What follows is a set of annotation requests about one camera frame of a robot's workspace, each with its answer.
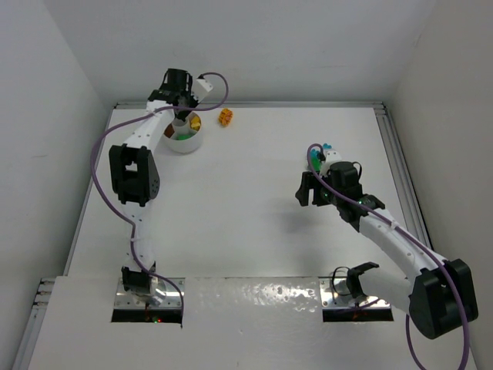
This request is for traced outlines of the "yellow square lego brick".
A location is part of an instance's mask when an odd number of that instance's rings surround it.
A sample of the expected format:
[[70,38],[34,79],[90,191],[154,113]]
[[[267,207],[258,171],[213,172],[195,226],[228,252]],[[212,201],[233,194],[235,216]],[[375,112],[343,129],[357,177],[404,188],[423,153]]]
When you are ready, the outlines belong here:
[[227,108],[221,110],[218,116],[218,123],[221,126],[229,126],[233,119],[233,111]]

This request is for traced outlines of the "orange-brown lego plate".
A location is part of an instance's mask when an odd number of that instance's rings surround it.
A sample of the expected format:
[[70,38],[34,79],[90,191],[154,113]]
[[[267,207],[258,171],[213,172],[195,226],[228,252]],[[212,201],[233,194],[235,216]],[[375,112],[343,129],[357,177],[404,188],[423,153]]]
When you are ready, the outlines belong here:
[[174,128],[172,124],[169,124],[164,131],[164,136],[167,138],[172,138],[174,135]]

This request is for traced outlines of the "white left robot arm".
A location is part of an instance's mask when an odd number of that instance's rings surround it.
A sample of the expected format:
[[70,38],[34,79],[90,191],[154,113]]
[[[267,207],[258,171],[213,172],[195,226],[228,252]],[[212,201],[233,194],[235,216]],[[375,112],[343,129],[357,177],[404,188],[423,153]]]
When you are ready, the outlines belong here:
[[122,204],[123,214],[136,225],[132,237],[134,251],[122,267],[122,283],[126,291],[150,296],[157,285],[152,276],[156,270],[153,246],[149,241],[149,215],[160,189],[159,172],[153,154],[160,140],[176,153],[192,153],[203,143],[203,130],[193,125],[200,118],[191,108],[212,91],[203,77],[194,79],[186,70],[168,69],[163,83],[151,92],[142,125],[120,145],[109,150],[113,192]]

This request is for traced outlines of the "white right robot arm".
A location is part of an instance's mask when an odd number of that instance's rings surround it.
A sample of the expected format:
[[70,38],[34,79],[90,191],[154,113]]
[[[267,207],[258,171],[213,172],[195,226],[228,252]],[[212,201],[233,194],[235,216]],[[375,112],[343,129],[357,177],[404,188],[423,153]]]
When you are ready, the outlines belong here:
[[399,279],[375,262],[352,267],[340,287],[357,300],[374,295],[410,316],[426,338],[438,338],[478,318],[471,269],[424,247],[392,217],[385,204],[363,191],[354,163],[339,161],[327,173],[305,171],[295,197],[301,206],[333,205],[340,218],[375,243],[404,273]]

